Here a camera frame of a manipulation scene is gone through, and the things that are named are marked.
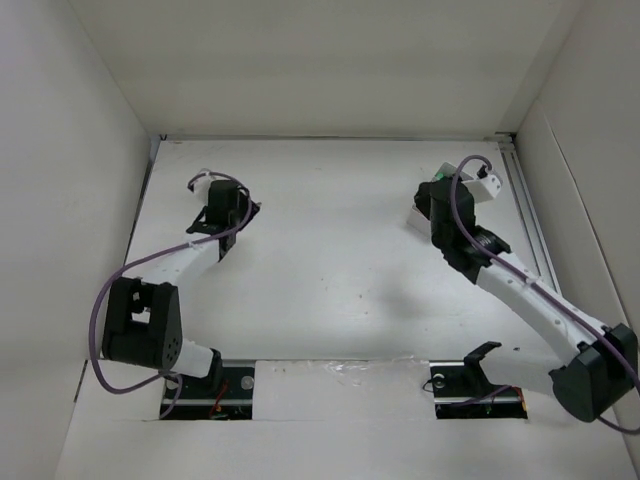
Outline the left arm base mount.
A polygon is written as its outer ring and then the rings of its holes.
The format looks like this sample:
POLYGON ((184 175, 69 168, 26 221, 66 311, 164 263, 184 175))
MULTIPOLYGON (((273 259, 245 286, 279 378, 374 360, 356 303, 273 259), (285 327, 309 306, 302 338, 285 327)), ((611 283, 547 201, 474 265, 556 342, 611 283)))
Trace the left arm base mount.
POLYGON ((184 376, 178 400, 164 420, 251 420, 256 362, 223 360, 221 366, 221 379, 212 388, 203 379, 184 376))

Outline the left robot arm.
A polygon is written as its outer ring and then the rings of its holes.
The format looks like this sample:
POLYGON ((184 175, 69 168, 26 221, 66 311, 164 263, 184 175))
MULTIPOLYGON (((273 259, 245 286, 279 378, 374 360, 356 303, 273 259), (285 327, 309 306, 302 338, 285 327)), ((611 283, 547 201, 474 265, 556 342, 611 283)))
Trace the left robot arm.
POLYGON ((101 351, 111 361, 182 375, 196 393, 208 397, 222 387, 222 358, 184 337, 186 292, 223 260, 260 206, 232 178, 199 174, 188 189, 204 200, 184 242, 142 259, 142 264, 159 261, 143 276, 119 274, 109 285, 101 351))

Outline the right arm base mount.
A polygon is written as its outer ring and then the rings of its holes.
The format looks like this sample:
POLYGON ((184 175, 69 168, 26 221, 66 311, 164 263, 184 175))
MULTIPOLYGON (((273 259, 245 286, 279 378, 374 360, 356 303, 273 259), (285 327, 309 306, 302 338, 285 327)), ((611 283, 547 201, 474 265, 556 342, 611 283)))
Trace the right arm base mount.
POLYGON ((528 418, 522 391, 492 384, 481 368, 481 361, 499 347, 499 342, 489 341, 462 360, 429 362, 430 377, 422 390, 433 396, 438 420, 528 418))

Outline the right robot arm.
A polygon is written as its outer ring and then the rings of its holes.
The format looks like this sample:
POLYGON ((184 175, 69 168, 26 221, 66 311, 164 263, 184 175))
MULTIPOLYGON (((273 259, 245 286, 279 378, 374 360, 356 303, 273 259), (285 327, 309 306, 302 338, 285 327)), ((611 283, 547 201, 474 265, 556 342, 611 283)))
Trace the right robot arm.
POLYGON ((450 268, 531 327, 553 355, 519 351, 499 361, 503 344, 488 340, 464 358, 465 387, 481 398, 515 387, 532 390, 582 422, 602 420, 639 387, 637 335, 582 312, 530 273, 508 243, 477 224, 469 187, 451 176, 420 183, 414 207, 428 222, 431 244, 450 268))

